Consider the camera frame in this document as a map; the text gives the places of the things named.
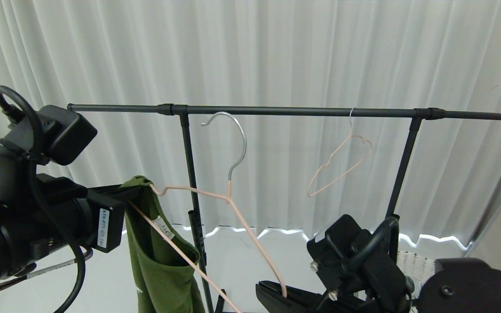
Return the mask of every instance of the bolt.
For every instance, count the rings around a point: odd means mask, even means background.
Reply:
[[[328,293],[328,297],[332,301],[337,301],[337,290],[332,290]]]
[[[311,263],[311,270],[313,272],[315,272],[315,273],[318,272],[318,262],[312,261],[312,263]]]
[[[449,298],[454,295],[454,291],[449,286],[440,287],[440,293],[446,298]]]

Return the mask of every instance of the clothing rack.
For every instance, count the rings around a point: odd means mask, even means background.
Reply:
[[[397,198],[401,191],[401,185],[405,178],[405,172],[409,165],[409,159],[413,151],[415,139],[423,120],[438,119],[475,119],[475,120],[501,120],[501,113],[468,112],[468,111],[445,111],[435,107],[424,109],[346,109],[328,107],[207,107],[180,104],[160,104],[160,105],[92,105],[73,104],[67,106],[72,111],[90,112],[123,112],[123,113],[159,113],[162,115],[178,115],[183,131],[183,143],[185,146],[185,158],[187,159],[187,170],[189,172],[189,183],[193,188],[197,188],[197,178],[194,170],[193,147],[190,140],[189,115],[191,114],[214,114],[217,112],[227,112],[233,115],[277,115],[277,116],[307,116],[307,117],[349,117],[351,111],[353,117],[407,117],[411,119],[409,134],[405,142],[405,148],[401,156],[399,169],[394,183],[394,188],[390,197],[390,202],[386,210],[386,217],[393,216]],[[189,220],[195,247],[200,253],[199,266],[206,273],[206,251],[204,249],[204,236],[200,218],[200,206],[196,193],[191,193],[193,200],[193,210],[189,211]],[[398,237],[390,236],[390,251],[397,249]],[[210,295],[210,287],[202,279],[204,295],[208,313],[222,313],[224,300],[218,297],[216,308],[214,309]]]

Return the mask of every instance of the green garment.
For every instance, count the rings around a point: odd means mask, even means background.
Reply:
[[[151,220],[160,216],[161,229],[165,224],[175,236],[173,243],[198,263],[196,248],[181,238],[165,219],[151,183],[144,176],[135,176],[121,187],[142,186],[133,203]],[[139,313],[205,313],[193,268],[131,206],[126,219]]]

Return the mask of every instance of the curtain fold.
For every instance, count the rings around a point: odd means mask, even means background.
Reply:
[[[501,2],[173,2],[0,0],[0,84],[35,109],[67,103],[413,108],[501,112]],[[83,113],[98,136],[70,166],[40,171],[85,186],[143,174],[188,184],[178,117]],[[227,118],[191,115],[199,188],[226,190],[242,149]],[[386,212],[409,119],[352,117],[373,153],[315,198],[306,188],[350,131],[348,117],[239,116],[247,156],[233,199],[257,231],[309,235],[347,213],[373,229]],[[6,132],[0,113],[0,137]],[[318,176],[331,182],[367,153],[352,140]],[[469,243],[501,188],[501,121],[424,121],[397,213],[401,231]],[[163,207],[189,225],[190,195]],[[200,198],[208,231],[239,227]]]

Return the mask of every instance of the vertical rack pole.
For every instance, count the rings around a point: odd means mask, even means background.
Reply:
[[[399,193],[401,192],[401,185],[403,184],[403,180],[405,179],[405,172],[407,172],[409,159],[411,159],[413,146],[415,145],[415,139],[417,138],[417,133],[419,132],[422,121],[422,117],[413,117],[411,120],[411,125],[409,126],[409,135],[407,135],[405,148],[403,150],[403,154],[401,155],[401,163],[399,164],[399,169],[397,170],[394,189],[391,192],[390,202],[386,211],[386,217],[392,216],[394,214],[395,206],[397,204],[397,198],[399,197]]]
[[[190,142],[189,115],[187,113],[179,114],[181,129],[183,130],[183,144],[185,146],[185,158],[187,159],[187,171],[189,172],[189,184],[191,187],[197,187],[197,176],[194,171],[193,146]],[[193,199],[193,210],[189,212],[191,232],[193,233],[194,245],[200,254],[198,265],[203,273],[206,274],[206,251],[204,249],[204,236],[202,233],[202,224],[200,221],[200,205],[198,195],[191,192]],[[204,288],[204,297],[206,298],[206,307],[209,313],[214,313],[212,298],[210,295],[210,286],[205,279],[202,279]]]

